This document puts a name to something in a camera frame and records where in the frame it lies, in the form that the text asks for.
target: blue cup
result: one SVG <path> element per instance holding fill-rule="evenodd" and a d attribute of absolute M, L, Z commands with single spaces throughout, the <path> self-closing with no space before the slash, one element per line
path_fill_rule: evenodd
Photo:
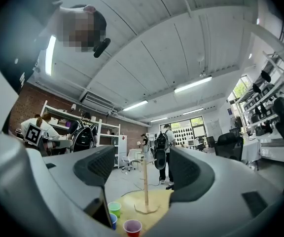
<path fill-rule="evenodd" d="M 111 222 L 112 222 L 112 229 L 116 230 L 116 225 L 117 225 L 118 218 L 113 213 L 110 213 L 110 218 L 111 218 Z"/>

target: ceiling light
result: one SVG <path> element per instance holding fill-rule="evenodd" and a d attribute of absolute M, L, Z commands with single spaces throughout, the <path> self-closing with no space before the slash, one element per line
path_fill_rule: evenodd
<path fill-rule="evenodd" d="M 199 108 L 199 109 L 196 109 L 196 110 L 194 110 L 194 111 L 190 111 L 190 112 L 187 112 L 187 113 L 183 113 L 183 115 L 186 115 L 186 114 L 189 114 L 189 113 L 199 112 L 199 111 L 201 111 L 201 110 L 203 110 L 203 108 Z"/>
<path fill-rule="evenodd" d="M 48 48 L 45 53 L 45 73 L 49 76 L 51 75 L 52 56 L 53 56 L 55 40 L 56 38 L 54 36 L 51 36 Z"/>
<path fill-rule="evenodd" d="M 159 119 L 156 119 L 156 120 L 151 120 L 150 122 L 156 122 L 156 121 L 160 121 L 160 120 L 165 120 L 167 118 L 159 118 Z"/>
<path fill-rule="evenodd" d="M 140 102 L 140 103 L 138 103 L 138 104 L 136 104 L 136 105 L 133 105 L 133 106 L 130 106 L 130 107 L 128 107 L 128 108 L 125 108 L 125 109 L 123 109 L 123 111 L 128 111 L 128 110 L 131 110 L 131 109 L 133 109 L 133 108 L 135 108 L 135 107 L 138 107 L 138 106 L 140 106 L 140 105 L 145 105 L 145 104 L 147 104 L 148 102 L 146 101 L 146 100 L 144 100 L 144 101 L 142 101 L 142 102 Z"/>
<path fill-rule="evenodd" d="M 185 89 L 189 89 L 189 88 L 192 88 L 192 87 L 194 87 L 194 86 L 200 85 L 200 84 L 202 84 L 202 83 L 211 81 L 211 79 L 212 79 L 212 76 L 209 76 L 209 77 L 207 77 L 207 78 L 204 78 L 204 79 L 202 79 L 202 80 L 193 82 L 193 83 L 188 84 L 188 85 L 186 85 L 186 86 L 177 88 L 177 89 L 175 89 L 175 93 L 181 92 L 181 91 L 183 91 L 183 90 L 185 90 Z"/>

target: green cup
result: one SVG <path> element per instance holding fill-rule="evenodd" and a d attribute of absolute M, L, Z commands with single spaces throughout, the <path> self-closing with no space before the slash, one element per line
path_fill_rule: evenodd
<path fill-rule="evenodd" d="M 121 209 L 121 204 L 118 202 L 111 202 L 108 204 L 108 209 L 110 213 L 113 213 L 114 215 L 117 216 L 117 218 L 120 218 L 120 209 Z"/>

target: brick wall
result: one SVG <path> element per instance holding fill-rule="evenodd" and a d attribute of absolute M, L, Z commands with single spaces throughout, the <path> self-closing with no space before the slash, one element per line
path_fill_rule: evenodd
<path fill-rule="evenodd" d="M 26 83 L 23 86 L 23 89 L 19 94 L 19 98 L 12 109 L 9 121 L 10 131 L 14 133 L 17 128 L 20 128 L 21 122 L 33 118 L 35 114 L 40 114 L 46 100 L 48 101 L 47 104 L 49 106 L 57 109 L 64 109 L 71 113 L 71 102 Z M 73 112 L 74 115 L 80 115 L 79 108 L 84 109 L 82 106 L 77 106 L 76 110 Z M 106 118 L 105 115 L 96 113 L 94 111 L 91 111 L 90 113 L 92 116 L 96 117 L 96 121 L 102 119 L 103 123 L 121 125 L 120 134 L 127 135 L 127 151 L 129 151 L 129 149 L 137 148 L 137 141 L 142 142 L 141 134 L 147 133 L 147 127 L 129 123 L 113 117 Z M 57 131 L 60 134 L 65 134 L 63 130 L 60 131 L 57 129 Z M 101 144 L 110 144 L 110 138 L 102 137 Z"/>

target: whiteboard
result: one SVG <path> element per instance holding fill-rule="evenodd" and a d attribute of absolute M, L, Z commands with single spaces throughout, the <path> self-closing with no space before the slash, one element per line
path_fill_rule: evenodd
<path fill-rule="evenodd" d="M 220 121 L 211 121 L 206 124 L 208 130 L 208 137 L 213 136 L 214 140 L 217 141 L 220 135 L 222 135 L 222 130 L 220 127 Z"/>

